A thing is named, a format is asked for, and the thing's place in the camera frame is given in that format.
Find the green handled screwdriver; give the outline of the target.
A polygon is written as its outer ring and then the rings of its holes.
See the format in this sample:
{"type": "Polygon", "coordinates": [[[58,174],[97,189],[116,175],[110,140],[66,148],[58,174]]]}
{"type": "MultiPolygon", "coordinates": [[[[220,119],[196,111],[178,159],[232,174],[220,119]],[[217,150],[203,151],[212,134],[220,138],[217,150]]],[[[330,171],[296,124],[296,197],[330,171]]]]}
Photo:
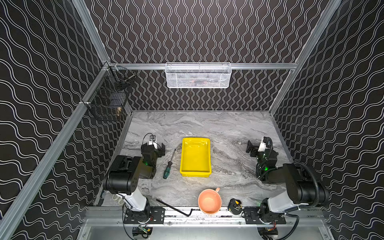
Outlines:
{"type": "Polygon", "coordinates": [[[173,158],[175,156],[175,153],[176,153],[176,149],[174,149],[173,151],[173,154],[171,156],[171,159],[168,161],[168,164],[167,164],[167,167],[163,173],[163,179],[167,179],[170,175],[170,172],[171,172],[171,168],[172,168],[172,164],[173,164],[173,158]]]}

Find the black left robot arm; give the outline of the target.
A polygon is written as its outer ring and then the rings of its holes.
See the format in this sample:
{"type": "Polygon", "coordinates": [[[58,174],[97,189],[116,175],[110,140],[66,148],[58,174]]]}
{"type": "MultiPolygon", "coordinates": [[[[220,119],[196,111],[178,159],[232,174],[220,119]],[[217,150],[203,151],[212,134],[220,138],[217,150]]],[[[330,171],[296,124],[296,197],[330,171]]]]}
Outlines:
{"type": "Polygon", "coordinates": [[[166,146],[158,143],[142,144],[140,157],[116,156],[103,180],[103,189],[123,200],[123,217],[139,224],[158,220],[148,198],[138,188],[139,179],[153,179],[157,159],[166,153],[166,146]]]}

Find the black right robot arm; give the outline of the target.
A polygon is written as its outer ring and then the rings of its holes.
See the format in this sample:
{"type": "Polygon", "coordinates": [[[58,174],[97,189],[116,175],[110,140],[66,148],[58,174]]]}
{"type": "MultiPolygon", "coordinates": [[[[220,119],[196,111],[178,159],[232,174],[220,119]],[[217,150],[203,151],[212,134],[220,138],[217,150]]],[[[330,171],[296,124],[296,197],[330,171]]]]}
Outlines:
{"type": "Polygon", "coordinates": [[[246,153],[257,160],[258,180],[267,185],[286,186],[284,192],[260,203],[256,216],[262,223],[278,223],[289,212],[320,207],[328,202],[329,191],[312,168],[301,162],[276,166],[279,154],[271,138],[264,137],[258,146],[248,141],[246,153]]]}

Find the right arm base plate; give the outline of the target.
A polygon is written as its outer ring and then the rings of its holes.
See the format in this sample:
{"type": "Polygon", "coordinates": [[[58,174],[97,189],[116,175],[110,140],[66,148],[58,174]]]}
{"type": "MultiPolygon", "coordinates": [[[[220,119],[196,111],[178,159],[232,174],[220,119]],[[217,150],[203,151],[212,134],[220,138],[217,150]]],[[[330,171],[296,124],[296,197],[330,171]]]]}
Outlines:
{"type": "Polygon", "coordinates": [[[287,223],[283,214],[260,210],[259,207],[244,207],[242,217],[247,225],[285,225],[287,223]]]}

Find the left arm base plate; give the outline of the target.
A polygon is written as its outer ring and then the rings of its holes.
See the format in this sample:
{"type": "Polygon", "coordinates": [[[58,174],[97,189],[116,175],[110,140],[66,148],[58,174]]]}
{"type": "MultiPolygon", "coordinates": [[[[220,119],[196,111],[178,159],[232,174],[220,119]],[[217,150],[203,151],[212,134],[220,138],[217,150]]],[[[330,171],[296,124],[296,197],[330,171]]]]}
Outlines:
{"type": "Polygon", "coordinates": [[[124,224],[128,225],[160,225],[164,223],[165,209],[161,207],[151,207],[150,210],[133,212],[126,210],[124,214],[124,224]]]}

